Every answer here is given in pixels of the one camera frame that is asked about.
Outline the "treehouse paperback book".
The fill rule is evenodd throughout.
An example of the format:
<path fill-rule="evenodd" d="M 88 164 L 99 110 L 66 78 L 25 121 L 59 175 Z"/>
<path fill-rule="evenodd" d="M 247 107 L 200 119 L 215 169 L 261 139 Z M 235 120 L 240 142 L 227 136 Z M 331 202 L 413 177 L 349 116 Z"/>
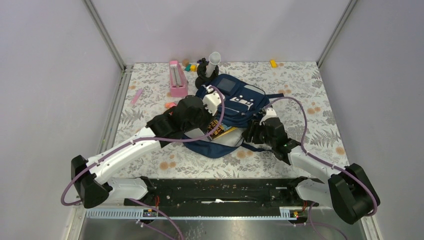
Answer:
<path fill-rule="evenodd" d="M 209 126 L 207 127 L 207 132 L 210 132 L 211 130 L 213 130 L 217 126 L 217 124 L 218 124 L 218 120 L 214 120 L 213 122 L 211 122 L 209 124 Z M 219 137 L 221 137 L 221 136 L 223 136 L 227 133 L 234 131 L 235 129 L 236 129 L 236 127 L 234 127 L 234 126 L 228 126 L 228 125 L 221 123 L 217 127 L 217 129 L 211 135 L 209 135 L 207 138 L 209 140 L 214 140 L 214 139 L 217 139 L 217 138 L 219 138 Z"/>

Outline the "navy blue backpack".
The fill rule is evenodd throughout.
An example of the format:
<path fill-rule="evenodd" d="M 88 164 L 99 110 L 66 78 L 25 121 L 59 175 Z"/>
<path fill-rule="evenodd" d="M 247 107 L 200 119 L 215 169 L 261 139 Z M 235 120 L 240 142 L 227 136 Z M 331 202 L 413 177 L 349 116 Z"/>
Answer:
<path fill-rule="evenodd" d="M 270 103 L 271 99 L 283 97 L 284 94 L 266 94 L 263 89 L 229 74 L 220 74 L 206 85 L 218 88 L 225 96 L 221 124 L 236 127 L 236 129 L 214 140 L 206 137 L 197 141 L 185 142 L 183 145 L 189 150 L 211 159 L 224 157 L 239 147 L 253 152 L 265 152 L 264 148 L 246 144 L 242 132 L 248 127 L 250 121 L 259 119 L 260 111 Z"/>

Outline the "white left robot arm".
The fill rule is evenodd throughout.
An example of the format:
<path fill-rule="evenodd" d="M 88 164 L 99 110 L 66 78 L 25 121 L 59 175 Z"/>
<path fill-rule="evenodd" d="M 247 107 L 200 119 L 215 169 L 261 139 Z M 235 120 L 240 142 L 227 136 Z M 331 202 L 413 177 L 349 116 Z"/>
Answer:
<path fill-rule="evenodd" d="M 184 134 L 207 128 L 218 110 L 223 110 L 225 97 L 216 91 L 199 98 L 188 95 L 176 106 L 148 121 L 146 126 L 117 146 L 84 158 L 77 155 L 71 160 L 71 182 L 79 200 L 86 209 L 94 208 L 107 200 L 136 199 L 148 206 L 155 200 L 155 192 L 142 177 L 114 178 L 126 164 L 141 156 L 160 150 L 171 142 L 183 143 Z"/>

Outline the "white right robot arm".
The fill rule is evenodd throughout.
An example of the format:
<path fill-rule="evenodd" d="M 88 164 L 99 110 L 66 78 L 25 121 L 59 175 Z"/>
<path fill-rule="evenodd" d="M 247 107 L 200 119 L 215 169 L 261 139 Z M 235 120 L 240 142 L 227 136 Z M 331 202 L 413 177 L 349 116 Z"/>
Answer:
<path fill-rule="evenodd" d="M 306 153 L 300 142 L 288 137 L 278 117 L 271 117 L 264 122 L 253 120 L 242 137 L 248 143 L 268 145 L 278 160 L 319 179 L 316 182 L 299 178 L 299 183 L 286 193 L 287 201 L 293 206 L 313 201 L 331 207 L 344 222 L 352 225 L 373 213 L 381 203 L 360 165 L 353 163 L 341 168 Z"/>

